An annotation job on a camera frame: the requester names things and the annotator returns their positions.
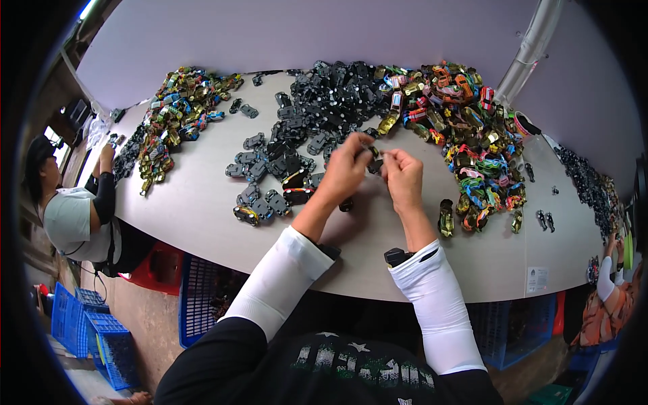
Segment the worker's hand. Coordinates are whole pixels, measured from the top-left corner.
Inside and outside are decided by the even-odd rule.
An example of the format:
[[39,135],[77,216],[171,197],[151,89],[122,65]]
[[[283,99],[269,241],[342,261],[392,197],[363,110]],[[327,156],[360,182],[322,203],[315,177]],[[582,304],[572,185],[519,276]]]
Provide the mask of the worker's hand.
[[353,195],[365,177],[367,165],[373,155],[363,144],[371,145],[374,139],[364,132],[354,132],[330,156],[326,174],[314,196],[332,205],[339,205]]
[[145,391],[140,391],[134,393],[129,399],[130,402],[134,405],[148,405],[151,403],[151,394]]
[[624,252],[625,252],[625,241],[623,240],[623,238],[621,238],[616,243],[616,253],[619,253],[619,260],[623,260]]
[[614,252],[614,248],[617,247],[618,243],[619,241],[616,240],[616,232],[611,233],[608,236],[608,244],[605,246],[605,255],[603,257],[612,257],[612,252]]
[[109,143],[105,144],[101,149],[99,161],[111,162],[113,160],[113,157],[115,157],[115,150],[113,149],[112,145],[110,145]]
[[400,215],[422,210],[423,162],[401,149],[383,151],[382,159],[380,171],[394,201],[394,211]]
[[99,164],[100,164],[100,163],[101,163],[101,158],[100,158],[100,159],[97,159],[97,163],[95,164],[95,168],[92,169],[92,176],[93,176],[95,179],[98,179],[98,178],[99,178],[99,174],[101,174],[101,173],[99,172]]

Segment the blue plastic crate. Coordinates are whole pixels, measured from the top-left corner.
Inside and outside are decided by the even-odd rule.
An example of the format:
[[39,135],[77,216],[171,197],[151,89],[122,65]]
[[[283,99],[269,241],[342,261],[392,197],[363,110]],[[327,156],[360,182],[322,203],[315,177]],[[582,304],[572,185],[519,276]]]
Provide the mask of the blue plastic crate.
[[133,338],[114,316],[86,312],[87,346],[99,373],[115,390],[139,386]]
[[511,301],[467,305],[477,347],[485,363],[499,370],[525,358],[551,339],[556,295],[525,298],[529,313],[522,337],[507,344]]
[[52,305],[52,337],[76,357],[87,357],[84,305],[56,283]]
[[216,294],[216,277],[222,271],[236,270],[185,253],[178,308],[178,335],[185,349],[216,324],[209,303]]
[[105,314],[110,313],[110,307],[106,304],[104,298],[96,291],[76,287],[75,298],[84,304],[85,310],[95,310]]

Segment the star print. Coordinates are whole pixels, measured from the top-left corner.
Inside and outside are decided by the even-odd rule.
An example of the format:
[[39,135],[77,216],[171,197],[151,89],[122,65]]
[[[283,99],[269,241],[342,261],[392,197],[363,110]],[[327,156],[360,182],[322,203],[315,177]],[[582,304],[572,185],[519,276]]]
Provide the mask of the star print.
[[369,350],[369,349],[365,349],[365,348],[364,348],[366,345],[367,345],[366,343],[363,343],[363,344],[361,344],[361,345],[358,345],[358,344],[355,343],[355,342],[351,342],[351,343],[349,343],[347,346],[353,346],[353,347],[355,347],[356,350],[357,350],[358,352],[370,352],[371,350]]
[[335,336],[336,338],[339,338],[339,336],[337,334],[333,333],[333,332],[320,332],[320,333],[315,333],[315,334],[316,335],[317,334],[322,334],[322,335],[326,336],[327,338],[331,337],[331,336]]

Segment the woman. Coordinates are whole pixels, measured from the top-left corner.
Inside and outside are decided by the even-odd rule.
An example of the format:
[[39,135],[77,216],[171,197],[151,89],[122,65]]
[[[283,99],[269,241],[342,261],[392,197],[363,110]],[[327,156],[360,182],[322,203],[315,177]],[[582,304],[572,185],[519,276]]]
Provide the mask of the woman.
[[52,245],[61,256],[88,260],[109,277],[135,270],[156,239],[115,217],[115,150],[104,146],[86,186],[71,189],[59,187],[53,154],[54,147],[41,135],[25,158],[27,190]]
[[381,170],[413,255],[389,272],[413,304],[425,361],[402,347],[338,330],[273,340],[333,264],[318,243],[333,210],[362,182],[372,160],[363,143],[372,142],[356,132],[333,152],[317,191],[225,316],[165,373],[157,405],[502,403],[481,361],[457,279],[423,211],[423,165],[403,150],[383,152]]
[[[612,253],[616,248],[618,258],[614,282],[610,280]],[[623,238],[617,240],[613,233],[608,237],[605,257],[599,267],[599,278],[596,291],[587,299],[583,311],[583,326],[574,338],[572,345],[581,347],[598,345],[616,338],[632,315],[634,302],[639,296],[639,285],[642,278],[643,261],[639,263],[632,275],[632,282],[623,279]]]

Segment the black arm sleeve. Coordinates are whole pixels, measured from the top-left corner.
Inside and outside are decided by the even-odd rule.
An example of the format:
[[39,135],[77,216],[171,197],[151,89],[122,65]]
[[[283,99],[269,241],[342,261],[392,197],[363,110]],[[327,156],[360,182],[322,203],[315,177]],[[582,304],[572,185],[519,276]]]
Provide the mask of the black arm sleeve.
[[102,173],[99,175],[99,187],[97,187],[97,197],[93,200],[95,210],[99,215],[99,222],[102,225],[110,222],[115,215],[115,178],[112,173]]
[[156,405],[192,404],[255,370],[266,354],[263,330],[243,318],[226,318],[182,352],[160,380]]
[[92,174],[87,179],[84,188],[89,192],[91,192],[92,194],[97,195],[97,192],[99,191],[99,184],[97,183],[97,181],[95,181],[95,177]]

